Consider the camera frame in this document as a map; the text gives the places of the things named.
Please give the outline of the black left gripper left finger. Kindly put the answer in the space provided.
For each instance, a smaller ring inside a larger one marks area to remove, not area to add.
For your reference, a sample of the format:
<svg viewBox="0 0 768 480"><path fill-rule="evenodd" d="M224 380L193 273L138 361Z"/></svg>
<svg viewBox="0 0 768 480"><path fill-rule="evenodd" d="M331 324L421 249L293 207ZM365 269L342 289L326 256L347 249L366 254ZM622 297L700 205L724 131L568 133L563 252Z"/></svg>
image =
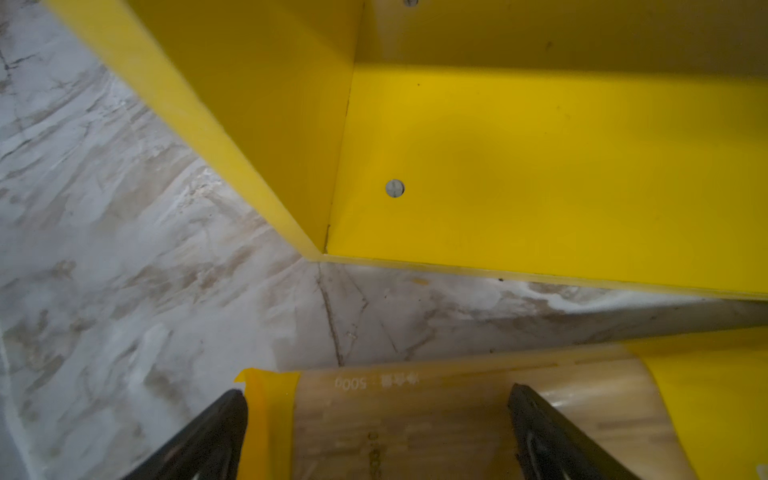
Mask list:
<svg viewBox="0 0 768 480"><path fill-rule="evenodd" d="M235 479L247 425L245 396L230 389L124 479Z"/></svg>

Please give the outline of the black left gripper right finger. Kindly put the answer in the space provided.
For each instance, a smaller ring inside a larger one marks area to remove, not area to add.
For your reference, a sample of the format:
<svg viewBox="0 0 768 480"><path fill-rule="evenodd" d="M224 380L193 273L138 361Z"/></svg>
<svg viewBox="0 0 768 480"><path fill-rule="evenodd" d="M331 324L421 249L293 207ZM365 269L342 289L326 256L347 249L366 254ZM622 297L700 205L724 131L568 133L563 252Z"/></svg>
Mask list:
<svg viewBox="0 0 768 480"><path fill-rule="evenodd" d="M524 478L638 479L530 386L514 384L507 407Z"/></svg>

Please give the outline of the yellow spaghetti bag crosswise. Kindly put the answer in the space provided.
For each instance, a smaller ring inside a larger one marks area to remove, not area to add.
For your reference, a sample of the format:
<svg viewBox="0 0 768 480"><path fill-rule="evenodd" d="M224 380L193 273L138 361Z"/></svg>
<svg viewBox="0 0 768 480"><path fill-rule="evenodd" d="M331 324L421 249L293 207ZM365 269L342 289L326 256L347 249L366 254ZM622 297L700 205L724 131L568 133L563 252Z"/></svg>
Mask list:
<svg viewBox="0 0 768 480"><path fill-rule="evenodd" d="M519 479L518 384L639 478L767 475L762 327L237 380L242 479Z"/></svg>

